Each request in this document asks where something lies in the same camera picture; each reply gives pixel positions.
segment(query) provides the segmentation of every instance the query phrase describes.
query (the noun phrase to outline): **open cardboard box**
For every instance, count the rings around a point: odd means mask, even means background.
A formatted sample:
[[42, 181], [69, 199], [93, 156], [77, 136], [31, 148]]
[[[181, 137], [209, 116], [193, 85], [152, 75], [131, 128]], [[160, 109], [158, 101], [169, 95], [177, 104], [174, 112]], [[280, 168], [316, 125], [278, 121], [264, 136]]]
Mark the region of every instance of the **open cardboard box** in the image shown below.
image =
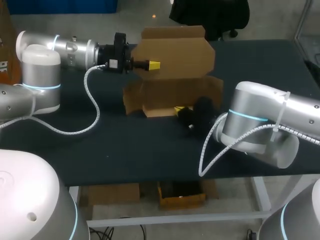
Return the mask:
[[133, 70], [141, 80], [123, 89], [127, 115], [143, 110], [147, 117], [173, 116], [175, 106], [193, 106], [202, 96], [220, 108], [223, 81], [206, 75], [214, 68], [215, 51], [202, 26], [149, 27], [141, 37], [131, 56], [161, 64], [159, 70]]

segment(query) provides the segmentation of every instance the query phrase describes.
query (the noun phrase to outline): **blue container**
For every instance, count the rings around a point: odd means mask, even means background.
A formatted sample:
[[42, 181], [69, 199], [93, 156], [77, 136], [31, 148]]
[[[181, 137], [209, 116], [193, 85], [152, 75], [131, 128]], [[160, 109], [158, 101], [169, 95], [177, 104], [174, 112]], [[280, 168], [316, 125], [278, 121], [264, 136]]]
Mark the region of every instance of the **blue container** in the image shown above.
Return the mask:
[[112, 14], [118, 0], [7, 0], [10, 14]]

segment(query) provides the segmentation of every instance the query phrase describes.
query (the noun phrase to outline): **cardboard box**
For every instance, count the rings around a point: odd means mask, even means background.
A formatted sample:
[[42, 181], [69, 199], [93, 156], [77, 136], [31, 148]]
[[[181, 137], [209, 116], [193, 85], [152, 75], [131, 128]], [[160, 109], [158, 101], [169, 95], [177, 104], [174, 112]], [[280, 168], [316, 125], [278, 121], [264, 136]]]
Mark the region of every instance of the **cardboard box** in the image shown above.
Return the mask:
[[193, 209], [201, 207], [206, 199], [218, 199], [218, 190], [214, 179], [199, 182], [201, 192], [188, 196], [165, 197], [160, 183], [157, 183], [159, 207], [163, 210]]
[[173, 116], [174, 106], [193, 106], [202, 96], [220, 108], [223, 81], [206, 75], [214, 68], [215, 51], [202, 26], [149, 27], [141, 37], [131, 56], [161, 65], [159, 70], [133, 70], [141, 80], [123, 89], [127, 115], [143, 110], [147, 117]]
[[17, 34], [10, 19], [7, 3], [0, 0], [0, 83], [16, 84], [21, 79], [16, 55]]
[[109, 184], [88, 187], [88, 205], [136, 203], [140, 200], [139, 183]]

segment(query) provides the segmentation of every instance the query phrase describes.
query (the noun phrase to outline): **white coiled cable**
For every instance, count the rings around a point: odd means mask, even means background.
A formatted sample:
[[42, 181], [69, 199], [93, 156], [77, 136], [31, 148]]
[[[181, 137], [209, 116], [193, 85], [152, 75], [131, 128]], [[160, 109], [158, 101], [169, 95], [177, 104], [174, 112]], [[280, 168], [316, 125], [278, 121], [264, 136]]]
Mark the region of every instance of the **white coiled cable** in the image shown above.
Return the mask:
[[87, 128], [83, 129], [83, 130], [80, 130], [80, 131], [72, 131], [72, 132], [68, 132], [68, 131], [61, 131], [53, 126], [51, 126], [50, 124], [46, 123], [45, 121], [42, 121], [41, 119], [37, 118], [37, 117], [34, 117], [34, 116], [23, 116], [23, 117], [18, 117], [18, 118], [15, 118], [13, 120], [10, 120], [10, 121], [7, 121], [3, 124], [0, 125], [0, 129], [3, 129], [11, 124], [14, 124], [18, 121], [21, 121], [21, 120], [33, 120], [33, 121], [36, 121], [44, 126], [46, 126], [47, 128], [49, 128], [50, 130], [58, 133], [58, 134], [62, 134], [62, 135], [78, 135], [78, 134], [83, 134], [87, 131], [89, 131], [90, 129], [92, 129], [99, 121], [100, 119], [100, 109], [99, 109], [99, 106], [97, 104], [97, 102], [95, 101], [94, 97], [91, 95], [90, 93], [90, 90], [88, 88], [88, 76], [89, 74], [94, 71], [94, 70], [100, 70], [101, 68], [105, 67], [106, 65], [98, 65], [98, 66], [93, 66], [91, 68], [89, 68], [85, 75], [84, 75], [84, 78], [83, 78], [83, 84], [84, 84], [84, 89], [85, 89], [85, 92], [86, 94], [88, 95], [89, 99], [91, 100], [92, 104], [94, 105], [95, 107], [95, 110], [96, 110], [96, 117], [95, 117], [95, 120], [94, 122], [88, 126]]
[[[216, 127], [219, 125], [219, 123], [225, 119], [227, 117], [227, 113], [223, 114], [221, 117], [219, 117], [214, 125], [212, 126], [212, 128], [210, 129], [208, 135], [205, 138], [205, 141], [203, 143], [203, 147], [202, 147], [202, 151], [201, 151], [201, 155], [200, 155], [200, 163], [199, 163], [199, 170], [198, 170], [198, 174], [200, 177], [203, 177], [208, 170], [213, 166], [213, 164], [215, 164], [215, 162], [221, 158], [229, 149], [231, 149], [234, 145], [236, 145], [237, 143], [239, 143], [240, 141], [242, 141], [243, 139], [245, 139], [246, 137], [250, 136], [251, 134], [254, 134], [258, 131], [264, 130], [264, 129], [273, 129], [276, 125], [275, 124], [265, 124], [262, 126], [258, 126], [248, 132], [246, 132], [245, 134], [241, 135], [238, 139], [236, 139], [233, 143], [229, 144], [228, 146], [226, 146], [217, 156], [214, 157], [214, 159], [212, 159], [212, 161], [208, 164], [208, 166], [202, 171], [203, 168], [203, 162], [204, 162], [204, 156], [205, 156], [205, 152], [206, 152], [206, 148], [209, 142], [209, 139], [212, 135], [212, 133], [214, 132], [214, 130], [216, 129]], [[289, 128], [287, 126], [283, 126], [283, 125], [279, 125], [278, 129], [285, 131], [289, 134], [293, 134], [295, 136], [297, 136], [298, 138], [302, 139], [302, 140], [306, 140], [310, 143], [316, 144], [316, 145], [320, 145], [320, 141], [310, 137], [308, 135], [305, 135], [301, 132], [298, 132], [292, 128]]]

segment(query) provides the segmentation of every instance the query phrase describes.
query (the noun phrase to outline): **white table frame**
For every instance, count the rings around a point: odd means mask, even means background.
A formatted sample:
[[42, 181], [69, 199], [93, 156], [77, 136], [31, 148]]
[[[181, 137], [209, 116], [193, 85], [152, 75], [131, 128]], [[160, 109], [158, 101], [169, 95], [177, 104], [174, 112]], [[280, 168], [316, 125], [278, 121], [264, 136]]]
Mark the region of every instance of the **white table frame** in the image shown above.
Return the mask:
[[[105, 228], [130, 225], [149, 225], [149, 224], [171, 224], [171, 223], [190, 223], [190, 222], [214, 222], [229, 220], [250, 220], [266, 219], [272, 213], [283, 207], [296, 194], [301, 192], [306, 186], [303, 175], [293, 175], [289, 178], [277, 200], [272, 205], [267, 193], [266, 185], [262, 176], [252, 177], [251, 183], [258, 203], [259, 211], [252, 212], [233, 212], [233, 213], [209, 213], [209, 214], [188, 214], [188, 215], [169, 215], [169, 216], [148, 216], [133, 217], [123, 219], [103, 219], [88, 220], [87, 224], [91, 228]], [[70, 187], [69, 192], [77, 203], [80, 196], [80, 187]]]
[[302, 11], [302, 14], [301, 14], [301, 17], [300, 17], [300, 20], [299, 20], [299, 23], [298, 23], [298, 27], [296, 29], [296, 32], [294, 34], [294, 38], [293, 38], [293, 41], [296, 45], [296, 47], [298, 48], [301, 56], [305, 59], [305, 60], [309, 60], [309, 57], [307, 55], [307, 53], [305, 52], [303, 46], [301, 45], [300, 43], [300, 35], [302, 33], [302, 30], [303, 30], [303, 24], [308, 16], [308, 12], [312, 6], [312, 4], [314, 3], [314, 0], [306, 0], [305, 1], [305, 4], [304, 4], [304, 8], [303, 8], [303, 11]]

